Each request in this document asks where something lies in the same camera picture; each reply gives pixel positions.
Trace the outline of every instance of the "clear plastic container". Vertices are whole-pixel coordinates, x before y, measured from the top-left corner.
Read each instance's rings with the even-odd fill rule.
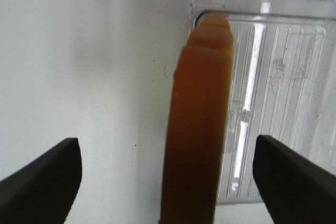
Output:
[[[218,204],[260,202],[255,141],[271,135],[336,174],[334,0],[192,0],[192,29],[225,14],[235,62]]]

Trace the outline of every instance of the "transparent plastic tray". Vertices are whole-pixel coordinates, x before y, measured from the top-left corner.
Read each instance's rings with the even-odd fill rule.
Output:
[[[260,202],[257,135],[271,135],[336,174],[334,0],[192,0],[192,29],[227,16],[235,61],[218,204]]]

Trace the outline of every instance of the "white wall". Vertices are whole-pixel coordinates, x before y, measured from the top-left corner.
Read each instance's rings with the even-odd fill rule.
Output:
[[[77,136],[67,223],[156,223],[190,0],[0,0],[0,179]],[[271,223],[262,204],[216,223]]]

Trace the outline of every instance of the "white surface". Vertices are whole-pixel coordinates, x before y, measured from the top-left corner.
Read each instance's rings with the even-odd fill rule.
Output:
[[[0,0],[0,179],[77,136],[66,223],[156,223],[172,75],[190,0]],[[263,205],[216,223],[271,223]]]

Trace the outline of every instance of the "white background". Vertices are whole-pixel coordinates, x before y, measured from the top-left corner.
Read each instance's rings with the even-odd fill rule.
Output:
[[[157,223],[172,77],[190,0],[0,0],[0,179],[79,137],[67,224]],[[271,223],[263,204],[215,223]]]

